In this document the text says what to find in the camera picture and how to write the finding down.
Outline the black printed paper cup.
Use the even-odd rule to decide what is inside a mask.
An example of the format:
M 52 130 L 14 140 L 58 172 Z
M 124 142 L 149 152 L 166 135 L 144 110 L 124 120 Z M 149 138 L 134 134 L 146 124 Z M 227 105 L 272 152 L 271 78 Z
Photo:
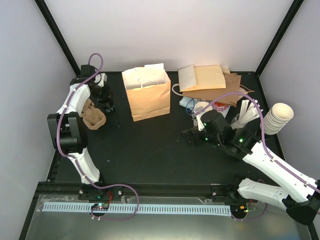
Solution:
M 98 106 L 105 114 L 113 114 L 115 111 L 115 104 L 112 99 L 99 100 Z

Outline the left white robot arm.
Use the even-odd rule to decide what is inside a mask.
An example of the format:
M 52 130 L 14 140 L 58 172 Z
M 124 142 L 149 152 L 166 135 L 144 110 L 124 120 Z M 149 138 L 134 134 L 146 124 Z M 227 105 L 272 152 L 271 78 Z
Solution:
M 102 176 L 88 150 L 87 129 L 97 130 L 107 122 L 107 114 L 115 110 L 107 75 L 88 64 L 70 82 L 69 93 L 61 108 L 47 117 L 54 148 L 69 159 L 82 184 L 91 185 L 89 193 L 97 200 L 108 192 Z

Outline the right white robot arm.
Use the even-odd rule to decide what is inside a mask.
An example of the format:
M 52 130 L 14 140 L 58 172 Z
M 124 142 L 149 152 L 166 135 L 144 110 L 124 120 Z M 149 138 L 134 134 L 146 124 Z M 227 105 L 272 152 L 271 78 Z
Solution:
M 267 148 L 262 139 L 245 128 L 232 129 L 223 115 L 216 110 L 201 113 L 197 125 L 182 131 L 188 144 L 211 144 L 227 156 L 255 167 L 277 185 L 268 185 L 249 178 L 240 180 L 227 189 L 234 202 L 253 199 L 273 205 L 296 222 L 308 226 L 320 210 L 320 182 L 309 177 Z

